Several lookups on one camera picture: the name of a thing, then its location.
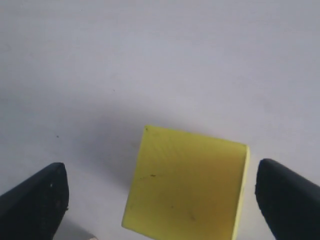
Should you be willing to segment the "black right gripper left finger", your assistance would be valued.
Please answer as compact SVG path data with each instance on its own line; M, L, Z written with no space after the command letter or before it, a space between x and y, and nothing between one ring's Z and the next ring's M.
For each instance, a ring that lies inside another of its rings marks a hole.
M0 197L2 240L51 240L69 206L65 164L54 162Z

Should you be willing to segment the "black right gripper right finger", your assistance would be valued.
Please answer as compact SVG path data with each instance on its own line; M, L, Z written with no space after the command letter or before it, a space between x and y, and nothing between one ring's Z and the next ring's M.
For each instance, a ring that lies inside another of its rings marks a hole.
M273 159L259 162L255 197L277 240L320 238L320 187Z

